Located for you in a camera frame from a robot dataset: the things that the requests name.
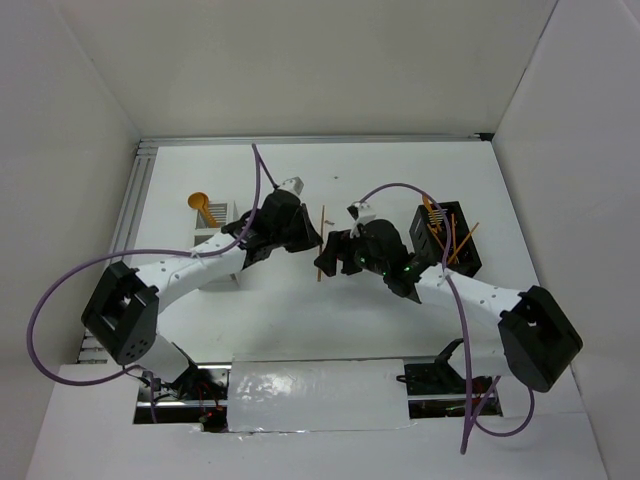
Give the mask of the orange chopstick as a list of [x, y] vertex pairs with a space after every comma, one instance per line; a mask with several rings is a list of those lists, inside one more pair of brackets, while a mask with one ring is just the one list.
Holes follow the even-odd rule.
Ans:
[[463, 250], [463, 248], [466, 246], [466, 244], [469, 242], [469, 240], [472, 238], [473, 233], [476, 231], [476, 229], [478, 228], [478, 226], [480, 225], [479, 222], [477, 222], [467, 233], [467, 235], [464, 237], [464, 239], [462, 240], [462, 242], [454, 249], [453, 253], [449, 256], [448, 258], [448, 264], [454, 264], [456, 262], [457, 257], [459, 256], [460, 252]]
[[[323, 204], [322, 208], [321, 208], [321, 216], [320, 216], [320, 227], [319, 227], [319, 234], [321, 237], [321, 244], [318, 247], [318, 256], [322, 253], [323, 251], [323, 245], [324, 245], [324, 225], [325, 225], [325, 220], [326, 220], [326, 205]], [[322, 271], [320, 270], [319, 267], [316, 268], [317, 272], [316, 272], [316, 281], [318, 283], [320, 283], [322, 281]]]
[[451, 219], [452, 246], [451, 246], [450, 256], [448, 259], [449, 265], [456, 264], [458, 262], [457, 260], [458, 241], [457, 241], [457, 232], [456, 232], [457, 218], [454, 213], [451, 214], [450, 219]]

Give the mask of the orange spoon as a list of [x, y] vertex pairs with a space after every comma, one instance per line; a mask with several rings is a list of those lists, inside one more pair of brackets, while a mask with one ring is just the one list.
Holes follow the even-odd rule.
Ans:
[[211, 213], [209, 209], [209, 198], [204, 192], [194, 192], [188, 199], [187, 203], [190, 208], [197, 210], [210, 228], [217, 228], [219, 226], [216, 217]]

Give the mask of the orange fork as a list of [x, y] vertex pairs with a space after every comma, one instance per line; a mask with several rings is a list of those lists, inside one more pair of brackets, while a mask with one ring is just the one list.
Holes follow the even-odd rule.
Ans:
[[439, 211], [434, 208], [432, 202], [426, 195], [422, 196], [422, 202], [425, 208], [427, 209], [432, 228], [436, 231], [441, 231], [442, 226], [441, 226], [441, 216], [439, 214]]

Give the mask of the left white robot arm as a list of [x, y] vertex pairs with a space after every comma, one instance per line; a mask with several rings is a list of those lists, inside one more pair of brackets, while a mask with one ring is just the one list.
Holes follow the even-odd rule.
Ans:
[[256, 212], [244, 214], [184, 256], [131, 268], [119, 261], [102, 274], [81, 316], [84, 326], [120, 366], [137, 365], [176, 399], [193, 396], [211, 378], [157, 330], [158, 317], [183, 296], [265, 261], [321, 244], [299, 193], [280, 187]]

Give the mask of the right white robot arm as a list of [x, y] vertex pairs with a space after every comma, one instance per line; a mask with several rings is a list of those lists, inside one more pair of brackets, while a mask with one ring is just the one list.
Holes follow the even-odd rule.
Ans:
[[534, 285], [526, 291], [496, 287], [444, 271], [432, 254], [410, 252], [387, 220], [333, 231], [314, 265], [326, 276], [378, 274], [395, 295], [418, 304], [454, 307], [458, 294], [465, 317], [499, 335], [503, 360], [525, 386], [546, 393], [569, 367], [583, 340], [553, 295]]

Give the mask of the black utensil container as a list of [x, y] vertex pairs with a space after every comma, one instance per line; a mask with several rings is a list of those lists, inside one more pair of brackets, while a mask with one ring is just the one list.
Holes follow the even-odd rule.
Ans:
[[423, 202], [416, 209], [409, 234], [414, 253], [431, 264], [439, 262], [449, 246], [448, 266], [455, 272], [474, 277], [482, 262], [472, 238], [477, 225], [469, 226], [458, 201], [444, 202], [438, 210]]

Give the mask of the white tape sheet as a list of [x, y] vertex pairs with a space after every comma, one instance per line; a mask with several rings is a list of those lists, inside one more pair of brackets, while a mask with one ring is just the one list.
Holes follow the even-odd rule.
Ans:
[[399, 359], [236, 362], [227, 425], [238, 433], [383, 431], [410, 425]]

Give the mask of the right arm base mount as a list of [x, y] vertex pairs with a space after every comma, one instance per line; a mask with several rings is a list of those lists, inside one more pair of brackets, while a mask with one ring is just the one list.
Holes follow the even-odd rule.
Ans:
[[465, 415], [465, 379], [450, 364], [462, 344], [462, 338], [455, 339], [432, 360], [406, 363], [404, 372], [396, 376], [406, 388], [410, 419]]

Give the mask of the aluminium rail at back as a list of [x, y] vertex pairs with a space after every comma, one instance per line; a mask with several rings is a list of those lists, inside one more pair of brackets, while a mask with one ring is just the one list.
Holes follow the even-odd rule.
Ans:
[[207, 136], [155, 137], [140, 140], [140, 148], [162, 146], [211, 146], [249, 144], [322, 144], [322, 143], [424, 143], [424, 142], [491, 142], [494, 132], [471, 134], [362, 134], [362, 135], [263, 135], [263, 136]]

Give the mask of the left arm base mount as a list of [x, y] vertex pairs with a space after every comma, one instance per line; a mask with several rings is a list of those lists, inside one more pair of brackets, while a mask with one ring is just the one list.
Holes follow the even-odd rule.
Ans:
[[128, 373], [137, 382], [134, 425], [194, 425], [203, 432], [228, 432], [230, 364], [200, 364], [199, 378], [176, 390], [147, 371]]

